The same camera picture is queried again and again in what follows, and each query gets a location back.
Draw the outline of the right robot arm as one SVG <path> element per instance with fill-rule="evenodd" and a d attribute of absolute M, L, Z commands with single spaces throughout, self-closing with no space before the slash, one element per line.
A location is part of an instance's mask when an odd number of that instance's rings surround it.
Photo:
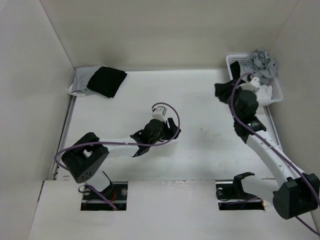
<path fill-rule="evenodd" d="M 264 183 L 254 173 L 246 172 L 244 178 L 232 185 L 233 194 L 238 198 L 255 195 L 271 203 L 285 220 L 316 210 L 320 205 L 319 178 L 297 167 L 273 143 L 266 127 L 256 117 L 258 106 L 257 96 L 251 90 L 239 88 L 230 97 L 236 134 L 260 157 L 276 184 Z"/>

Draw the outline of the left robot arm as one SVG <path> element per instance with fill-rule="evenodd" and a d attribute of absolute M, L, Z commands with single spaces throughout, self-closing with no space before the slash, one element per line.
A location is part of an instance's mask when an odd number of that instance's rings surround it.
<path fill-rule="evenodd" d="M 102 145 L 95 133 L 88 132 L 73 145 L 73 149 L 63 153 L 61 160 L 76 183 L 85 183 L 88 189 L 94 187 L 90 193 L 105 200 L 112 195 L 114 188 L 108 175 L 100 170 L 107 158 L 141 157 L 149 152 L 151 146 L 176 139 L 180 132 L 171 117 L 167 121 L 150 120 L 143 129 L 121 139 L 120 144 Z"/>

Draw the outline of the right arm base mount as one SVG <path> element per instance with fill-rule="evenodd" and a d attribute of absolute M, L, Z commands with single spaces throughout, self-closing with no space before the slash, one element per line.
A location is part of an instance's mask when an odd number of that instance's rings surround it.
<path fill-rule="evenodd" d="M 220 211 L 264 211 L 261 198 L 249 193 L 236 191 L 232 181 L 216 181 L 216 198 Z"/>

